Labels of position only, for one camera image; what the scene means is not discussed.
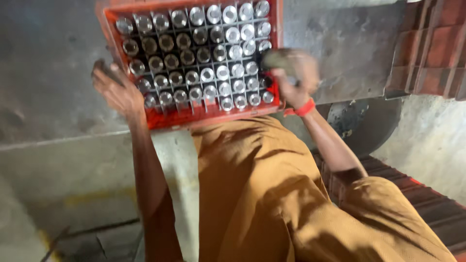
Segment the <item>person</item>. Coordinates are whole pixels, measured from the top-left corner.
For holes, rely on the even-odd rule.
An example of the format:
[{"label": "person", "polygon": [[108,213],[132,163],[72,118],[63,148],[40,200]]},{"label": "person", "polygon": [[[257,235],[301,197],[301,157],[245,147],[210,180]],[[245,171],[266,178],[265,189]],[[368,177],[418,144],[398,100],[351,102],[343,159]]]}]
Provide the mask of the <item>person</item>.
[{"label": "person", "polygon": [[[294,109],[317,90],[316,61],[289,50],[299,76],[273,69]],[[132,137],[146,261],[182,261],[172,200],[147,127],[144,98],[116,64],[95,63],[95,89],[126,119]],[[200,261],[455,261],[390,181],[368,177],[320,114],[301,112],[330,171],[344,184],[340,208],[329,200],[307,146],[271,117],[191,130],[199,158]]]}]

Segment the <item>metal cylinder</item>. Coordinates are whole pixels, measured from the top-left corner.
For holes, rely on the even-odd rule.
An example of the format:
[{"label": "metal cylinder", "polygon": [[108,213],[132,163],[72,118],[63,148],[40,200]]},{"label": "metal cylinder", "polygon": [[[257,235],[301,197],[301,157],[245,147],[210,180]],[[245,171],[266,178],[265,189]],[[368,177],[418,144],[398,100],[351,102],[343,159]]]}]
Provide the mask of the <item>metal cylinder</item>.
[{"label": "metal cylinder", "polygon": [[260,104],[259,94],[250,94],[249,95],[249,104],[251,106],[258,106]]},{"label": "metal cylinder", "polygon": [[247,81],[247,88],[251,91],[257,91],[259,89],[259,80],[256,78],[249,78]]},{"label": "metal cylinder", "polygon": [[195,26],[202,25],[205,19],[204,11],[199,7],[193,7],[189,12],[189,20],[191,20],[191,24]]},{"label": "metal cylinder", "polygon": [[196,28],[192,34],[194,42],[198,45],[203,45],[207,42],[207,29],[205,28]]},{"label": "metal cylinder", "polygon": [[238,12],[236,11],[236,7],[227,6],[225,9],[223,9],[223,21],[226,24],[234,23],[237,17],[238,17]]},{"label": "metal cylinder", "polygon": [[154,77],[155,89],[161,90],[168,87],[168,79],[164,75],[157,75]]},{"label": "metal cylinder", "polygon": [[183,10],[175,10],[171,13],[171,22],[176,28],[183,28],[188,23],[188,18]]},{"label": "metal cylinder", "polygon": [[268,36],[271,30],[272,26],[269,22],[262,22],[257,26],[256,34],[258,37]]},{"label": "metal cylinder", "polygon": [[204,68],[201,71],[201,80],[203,83],[211,82],[213,81],[215,77],[215,74],[212,70],[212,68]]},{"label": "metal cylinder", "polygon": [[249,40],[243,43],[243,54],[245,56],[253,55],[256,51],[256,41]]},{"label": "metal cylinder", "polygon": [[212,5],[207,9],[207,20],[211,24],[216,24],[220,22],[220,18],[222,17],[222,12],[220,11],[220,7],[217,5]]},{"label": "metal cylinder", "polygon": [[178,71],[173,71],[168,75],[168,80],[172,86],[179,86],[183,84],[183,75]]},{"label": "metal cylinder", "polygon": [[233,83],[233,90],[237,93],[243,93],[246,90],[246,84],[243,80],[236,80]]},{"label": "metal cylinder", "polygon": [[241,39],[244,41],[251,40],[254,38],[254,26],[246,24],[241,27]]},{"label": "metal cylinder", "polygon": [[237,44],[240,42],[240,31],[235,28],[229,28],[225,33],[225,38],[228,42]]},{"label": "metal cylinder", "polygon": [[254,61],[251,61],[246,64],[246,73],[249,75],[255,75],[259,71],[259,67],[257,66],[257,63]]},{"label": "metal cylinder", "polygon": [[216,61],[223,61],[226,59],[226,50],[224,46],[218,45],[213,50],[213,57]]},{"label": "metal cylinder", "polygon": [[149,68],[154,72],[158,73],[164,69],[164,62],[162,61],[162,58],[158,56],[152,56],[149,58]]},{"label": "metal cylinder", "polygon": [[199,82],[199,75],[196,71],[189,71],[186,73],[186,84],[194,85]]},{"label": "metal cylinder", "polygon": [[224,111],[230,111],[231,109],[233,109],[234,105],[233,105],[233,101],[231,98],[229,97],[225,97],[222,99],[222,102],[220,103],[220,105],[222,106],[222,109]]},{"label": "metal cylinder", "polygon": [[139,53],[137,42],[131,38],[123,41],[123,51],[129,56],[135,56]]},{"label": "metal cylinder", "polygon": [[228,67],[224,65],[217,67],[217,78],[219,80],[222,80],[222,81],[227,80],[229,75],[230,75],[230,72],[228,70]]},{"label": "metal cylinder", "polygon": [[145,72],[144,63],[139,59],[130,62],[130,71],[134,75],[142,75]]},{"label": "metal cylinder", "polygon": [[152,31],[152,21],[147,15],[139,15],[135,17],[137,30],[141,34],[147,34]]},{"label": "metal cylinder", "polygon": [[180,54],[180,58],[183,65],[192,65],[195,61],[194,53],[189,49],[183,50]]},{"label": "metal cylinder", "polygon": [[169,70],[176,69],[179,66],[179,60],[174,54],[169,54],[164,59],[165,66]]},{"label": "metal cylinder", "polygon": [[219,86],[219,95],[222,97],[227,97],[232,94],[232,87],[228,82],[223,82]]},{"label": "metal cylinder", "polygon": [[257,18],[265,17],[270,11],[270,5],[266,0],[261,0],[257,2],[254,12]]},{"label": "metal cylinder", "polygon": [[164,14],[154,14],[152,22],[154,23],[155,29],[158,31],[165,31],[170,26],[168,17]]},{"label": "metal cylinder", "polygon": [[239,17],[241,21],[251,20],[254,16],[254,8],[251,3],[244,3],[240,7]]},{"label": "metal cylinder", "polygon": [[162,51],[170,52],[173,50],[175,43],[173,42],[173,38],[171,37],[171,35],[164,34],[159,37],[158,45],[160,46],[160,49],[162,49]]},{"label": "metal cylinder", "polygon": [[120,34],[131,34],[134,31],[133,21],[127,17],[119,17],[115,25]]},{"label": "metal cylinder", "polygon": [[241,57],[243,56],[243,49],[241,49],[239,45],[234,45],[230,47],[228,54],[230,55],[230,58],[233,60],[241,59]]},{"label": "metal cylinder", "polygon": [[240,63],[234,64],[230,68],[230,72],[232,73],[232,77],[240,78],[244,76],[244,66]]},{"label": "metal cylinder", "polygon": [[234,99],[234,105],[238,109],[243,109],[247,106],[246,98],[244,96],[237,96]]},{"label": "metal cylinder", "polygon": [[210,61],[210,50],[207,47],[201,47],[198,49],[197,58],[199,63],[207,63]]}]

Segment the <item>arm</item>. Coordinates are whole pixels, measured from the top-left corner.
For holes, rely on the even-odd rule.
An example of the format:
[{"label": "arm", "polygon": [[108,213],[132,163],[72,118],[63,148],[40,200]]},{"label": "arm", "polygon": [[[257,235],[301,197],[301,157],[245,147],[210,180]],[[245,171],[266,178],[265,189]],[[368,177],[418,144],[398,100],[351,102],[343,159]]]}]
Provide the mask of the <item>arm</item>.
[{"label": "arm", "polygon": [[102,61],[95,63],[92,80],[109,106],[125,117],[131,132],[146,261],[182,261],[171,196],[147,127],[144,98],[116,64],[110,69],[121,84],[112,80],[103,67]]}]

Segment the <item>red wristband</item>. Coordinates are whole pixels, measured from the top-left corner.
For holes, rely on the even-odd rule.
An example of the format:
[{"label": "red wristband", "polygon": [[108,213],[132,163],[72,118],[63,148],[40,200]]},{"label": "red wristband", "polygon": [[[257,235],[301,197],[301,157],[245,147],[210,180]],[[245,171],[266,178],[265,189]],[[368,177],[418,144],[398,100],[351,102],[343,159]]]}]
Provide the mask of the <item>red wristband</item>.
[{"label": "red wristband", "polygon": [[287,108],[283,112],[283,116],[286,117],[288,115],[297,115],[299,117],[305,116],[307,113],[311,112],[315,108],[315,102],[312,97],[309,99],[309,101],[302,107],[293,110],[292,108]]}]

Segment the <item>hand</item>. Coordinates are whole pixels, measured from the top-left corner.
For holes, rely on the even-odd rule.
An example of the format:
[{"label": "hand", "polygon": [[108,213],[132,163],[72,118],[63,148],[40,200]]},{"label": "hand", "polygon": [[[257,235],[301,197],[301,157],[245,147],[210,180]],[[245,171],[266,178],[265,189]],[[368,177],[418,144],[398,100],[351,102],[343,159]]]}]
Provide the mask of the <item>hand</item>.
[{"label": "hand", "polygon": [[317,61],[310,55],[295,49],[284,50],[286,57],[294,65],[295,72],[300,82],[298,86],[289,83],[288,77],[283,69],[272,69],[271,73],[278,81],[280,95],[293,108],[304,106],[315,93],[319,84],[319,69]]},{"label": "hand", "polygon": [[111,73],[122,83],[110,78],[104,70],[104,61],[98,60],[92,70],[94,88],[105,98],[109,106],[130,122],[145,116],[144,97],[117,64],[110,65]]}]

